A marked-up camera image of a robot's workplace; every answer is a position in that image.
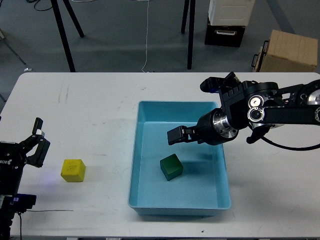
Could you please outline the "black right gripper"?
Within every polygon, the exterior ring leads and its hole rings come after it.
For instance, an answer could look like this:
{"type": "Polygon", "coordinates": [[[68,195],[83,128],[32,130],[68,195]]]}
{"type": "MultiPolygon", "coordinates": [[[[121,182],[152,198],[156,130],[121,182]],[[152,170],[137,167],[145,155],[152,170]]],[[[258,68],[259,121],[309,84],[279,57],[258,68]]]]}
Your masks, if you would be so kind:
{"type": "Polygon", "coordinates": [[[201,116],[195,127],[180,125],[169,130],[167,141],[169,146],[195,141],[198,144],[216,146],[234,140],[238,133],[237,129],[230,126],[227,115],[222,109],[215,108],[201,116]]]}

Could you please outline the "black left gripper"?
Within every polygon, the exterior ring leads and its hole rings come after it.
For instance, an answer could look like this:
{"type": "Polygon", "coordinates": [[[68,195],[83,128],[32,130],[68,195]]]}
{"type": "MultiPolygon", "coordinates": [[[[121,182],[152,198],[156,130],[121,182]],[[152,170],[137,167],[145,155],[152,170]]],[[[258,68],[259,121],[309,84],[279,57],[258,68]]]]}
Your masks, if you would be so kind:
{"type": "Polygon", "coordinates": [[[26,164],[41,168],[50,147],[50,142],[43,138],[43,120],[35,118],[32,135],[26,140],[15,143],[0,143],[0,194],[4,196],[14,196],[18,193],[23,168],[26,164]],[[35,146],[37,148],[33,155],[27,156],[35,146]]]}

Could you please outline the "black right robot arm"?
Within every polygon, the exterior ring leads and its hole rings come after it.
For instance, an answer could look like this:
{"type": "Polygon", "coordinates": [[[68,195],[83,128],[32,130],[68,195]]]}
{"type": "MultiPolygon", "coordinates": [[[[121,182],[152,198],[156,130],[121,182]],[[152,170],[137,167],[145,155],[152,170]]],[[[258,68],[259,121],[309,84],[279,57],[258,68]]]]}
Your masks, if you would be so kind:
{"type": "Polygon", "coordinates": [[[286,146],[265,137],[280,125],[320,124],[320,81],[279,88],[275,82],[241,82],[234,72],[209,77],[200,84],[205,93],[218,93],[221,107],[201,116],[195,126],[178,126],[167,132],[169,145],[197,142],[211,146],[234,140],[249,127],[246,142],[263,140],[278,148],[286,146]]]}

